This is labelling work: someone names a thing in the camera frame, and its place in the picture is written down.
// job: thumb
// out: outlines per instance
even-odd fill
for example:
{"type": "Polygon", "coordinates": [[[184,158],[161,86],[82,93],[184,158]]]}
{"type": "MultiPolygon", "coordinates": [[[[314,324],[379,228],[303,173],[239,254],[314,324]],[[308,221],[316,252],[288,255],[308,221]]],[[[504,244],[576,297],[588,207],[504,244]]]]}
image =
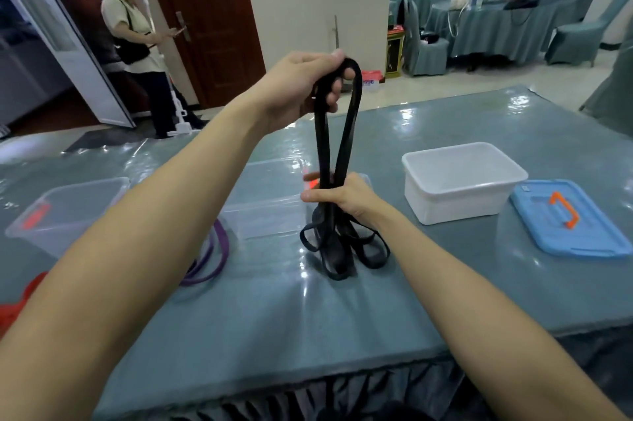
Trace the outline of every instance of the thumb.
{"type": "Polygon", "coordinates": [[[344,59],[345,54],[343,50],[337,49],[332,54],[326,54],[304,63],[304,67],[312,77],[312,80],[317,82],[323,76],[335,71],[343,63],[344,59]]]}
{"type": "Polygon", "coordinates": [[[301,193],[303,202],[333,202],[339,203],[343,198],[343,188],[308,189],[301,193]]]}

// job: blue lid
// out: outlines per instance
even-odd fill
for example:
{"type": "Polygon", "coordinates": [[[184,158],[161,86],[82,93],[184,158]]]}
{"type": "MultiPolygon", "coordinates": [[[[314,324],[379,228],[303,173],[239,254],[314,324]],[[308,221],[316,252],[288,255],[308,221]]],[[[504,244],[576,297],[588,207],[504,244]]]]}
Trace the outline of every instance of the blue lid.
{"type": "Polygon", "coordinates": [[[588,257],[633,255],[629,240],[572,181],[528,180],[517,185],[511,199],[534,241],[546,253],[588,257]],[[573,211],[578,214],[577,222],[573,211]]]}

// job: dark doormat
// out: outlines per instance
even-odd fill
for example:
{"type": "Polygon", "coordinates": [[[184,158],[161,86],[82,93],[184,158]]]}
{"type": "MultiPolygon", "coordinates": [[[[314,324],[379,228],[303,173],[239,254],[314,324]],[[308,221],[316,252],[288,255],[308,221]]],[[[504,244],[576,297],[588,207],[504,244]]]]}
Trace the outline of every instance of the dark doormat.
{"type": "Polygon", "coordinates": [[[129,142],[140,142],[156,135],[154,124],[150,119],[135,120],[136,128],[112,127],[98,131],[88,131],[75,141],[66,153],[72,153],[79,149],[95,149],[103,146],[121,146],[129,142]]]}

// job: dark wood floor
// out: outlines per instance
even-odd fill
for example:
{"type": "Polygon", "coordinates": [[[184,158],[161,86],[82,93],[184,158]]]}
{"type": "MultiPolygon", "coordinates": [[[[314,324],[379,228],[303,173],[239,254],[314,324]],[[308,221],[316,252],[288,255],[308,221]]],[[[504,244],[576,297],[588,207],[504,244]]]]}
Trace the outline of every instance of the dark wood floor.
{"type": "Polygon", "coordinates": [[[99,125],[99,121],[74,87],[28,113],[9,128],[15,136],[99,125]]]}

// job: white shirt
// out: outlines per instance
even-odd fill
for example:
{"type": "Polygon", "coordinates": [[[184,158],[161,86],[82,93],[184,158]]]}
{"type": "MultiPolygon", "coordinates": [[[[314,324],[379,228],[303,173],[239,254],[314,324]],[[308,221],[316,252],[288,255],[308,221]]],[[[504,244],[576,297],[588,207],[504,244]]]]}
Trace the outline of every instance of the white shirt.
{"type": "MultiPolygon", "coordinates": [[[[127,12],[130,13],[130,19],[132,26],[129,26],[134,32],[145,34],[151,33],[152,28],[147,22],[147,18],[143,13],[135,6],[131,6],[124,0],[102,0],[101,1],[101,16],[106,23],[107,29],[116,36],[114,29],[121,21],[128,24],[127,12]]],[[[165,66],[160,56],[160,51],[156,46],[149,49],[149,56],[145,59],[141,59],[131,65],[125,65],[125,71],[129,73],[151,73],[151,72],[165,72],[165,66]]]]}

